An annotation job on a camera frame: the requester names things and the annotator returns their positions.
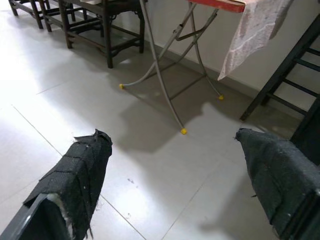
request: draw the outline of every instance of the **wooden chair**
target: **wooden chair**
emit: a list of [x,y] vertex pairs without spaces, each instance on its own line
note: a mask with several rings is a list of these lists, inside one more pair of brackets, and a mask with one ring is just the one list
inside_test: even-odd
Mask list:
[[[66,7],[67,4],[80,6],[81,8],[93,13],[95,17],[90,16],[83,21],[70,23]],[[144,52],[145,20],[139,0],[102,0],[102,3],[99,4],[88,4],[86,2],[81,2],[80,0],[59,0],[59,8],[65,33],[65,40],[69,49],[73,47],[72,44],[76,41],[91,44],[106,55],[107,65],[110,69],[113,68],[113,57],[115,57],[120,51],[136,46],[139,47],[140,53]],[[112,25],[113,20],[116,19],[119,14],[124,12],[134,12],[139,17],[139,34]],[[134,38],[112,46],[112,28],[134,36]],[[91,30],[101,31],[101,37],[103,37],[104,42],[103,45],[80,35],[81,33]]]
[[[49,0],[42,0],[43,4],[46,5],[47,9],[50,9]],[[31,8],[26,6],[27,3],[31,4]],[[43,29],[44,26],[42,25],[41,20],[44,19],[42,12],[38,10],[36,5],[36,0],[9,0],[9,4],[11,6],[13,15],[18,16],[17,9],[21,9],[26,13],[30,14],[38,24],[39,29]]]
[[[46,29],[48,30],[48,32],[52,32],[52,28],[51,25],[56,25],[60,28],[63,28],[63,23],[60,19],[56,18],[57,16],[60,15],[60,9],[59,7],[55,7],[55,8],[50,8],[46,5],[46,0],[38,0],[40,3],[40,7],[41,7],[41,12],[43,15],[43,20],[46,26]],[[77,11],[82,11],[83,12],[83,19],[88,19],[87,16],[87,11],[82,8],[82,7],[78,7],[78,8],[74,8],[74,5],[72,3],[67,3],[66,4],[66,13],[67,15],[71,15],[71,20],[73,22],[76,21],[76,16],[75,16],[75,12]]]

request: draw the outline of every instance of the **ladder rung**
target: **ladder rung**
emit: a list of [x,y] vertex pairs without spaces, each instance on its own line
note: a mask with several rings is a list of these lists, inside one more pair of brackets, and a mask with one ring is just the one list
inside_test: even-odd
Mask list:
[[288,102],[286,100],[283,100],[282,98],[280,98],[280,97],[278,97],[276,95],[273,95],[272,93],[268,92],[266,95],[268,97],[278,101],[279,103],[281,103],[283,105],[286,105],[287,107],[297,111],[298,113],[301,113],[302,115],[306,115],[307,114],[307,112],[305,110],[301,109],[300,107],[297,107],[297,106],[293,105],[292,103],[290,103],[290,102]]
[[313,48],[308,48],[306,51],[307,51],[308,53],[311,53],[311,54],[320,56],[320,51],[315,50],[315,49],[313,49]]
[[314,97],[317,97],[317,96],[318,96],[318,94],[317,94],[316,92],[311,91],[310,89],[305,88],[304,86],[301,86],[301,85],[299,85],[299,84],[297,84],[297,83],[295,83],[295,82],[293,82],[293,81],[290,81],[290,80],[288,80],[288,79],[286,79],[286,78],[283,78],[282,81],[283,81],[284,83],[289,84],[289,85],[291,85],[292,87],[295,87],[296,89],[299,89],[299,90],[301,90],[301,91],[304,91],[305,93],[310,94],[310,95],[312,95],[312,96],[314,96]]
[[312,64],[308,61],[305,61],[305,60],[302,60],[302,59],[295,59],[295,62],[300,64],[300,65],[303,65],[307,68],[310,68],[310,69],[313,69],[313,70],[316,70],[317,72],[320,72],[320,66],[317,66],[315,64]]

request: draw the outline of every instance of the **chair leg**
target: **chair leg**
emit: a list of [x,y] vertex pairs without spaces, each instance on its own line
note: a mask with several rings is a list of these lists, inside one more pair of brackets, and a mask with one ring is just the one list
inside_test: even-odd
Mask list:
[[67,7],[66,3],[63,0],[59,0],[59,10],[62,20],[62,27],[65,35],[66,46],[68,47],[68,49],[72,49],[72,42],[70,41],[68,34],[70,24],[67,14]]
[[83,20],[88,20],[88,13],[87,13],[87,9],[83,9]]
[[[70,9],[74,9],[74,5],[73,4],[70,5]],[[71,20],[72,20],[72,22],[76,21],[76,15],[75,15],[74,11],[71,12]]]
[[51,9],[49,0],[45,0],[46,9]]
[[34,18],[36,20],[36,23],[38,24],[39,29],[44,29],[44,26],[42,25],[41,22],[41,17],[40,17],[40,11],[38,11],[37,5],[36,5],[36,1],[35,0],[30,0],[30,4],[33,10],[33,15]]
[[47,0],[38,0],[38,1],[39,1],[39,4],[40,4],[40,8],[41,8],[41,12],[42,12],[42,16],[43,16],[43,20],[44,20],[46,29],[47,29],[48,32],[52,32],[51,25],[49,24],[47,16],[46,16],[47,15],[47,9],[46,9],[46,6],[45,6],[45,2],[47,2]]
[[139,41],[139,53],[143,54],[145,50],[145,18],[141,11],[138,12],[140,19],[140,41]]
[[11,0],[9,0],[9,4],[10,4],[10,7],[11,7],[11,10],[12,10],[13,15],[18,16],[18,12],[17,12],[17,10],[14,8],[14,4],[12,3]]
[[108,68],[113,69],[114,64],[112,60],[112,51],[111,51],[111,22],[106,11],[103,11],[102,14],[102,27],[104,32],[104,44],[106,51],[106,61],[108,64]]

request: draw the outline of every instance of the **yellow rubber foot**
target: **yellow rubber foot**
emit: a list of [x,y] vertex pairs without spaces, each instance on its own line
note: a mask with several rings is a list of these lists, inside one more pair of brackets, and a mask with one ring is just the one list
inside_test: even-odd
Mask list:
[[185,128],[182,128],[180,133],[182,133],[183,135],[186,135],[188,133],[187,129]]

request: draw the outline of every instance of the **red tabletop edge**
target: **red tabletop edge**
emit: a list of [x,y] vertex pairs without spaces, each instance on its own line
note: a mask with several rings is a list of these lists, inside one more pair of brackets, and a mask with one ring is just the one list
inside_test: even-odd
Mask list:
[[233,0],[188,0],[189,2],[207,5],[216,9],[223,9],[233,13],[243,13],[246,5]]

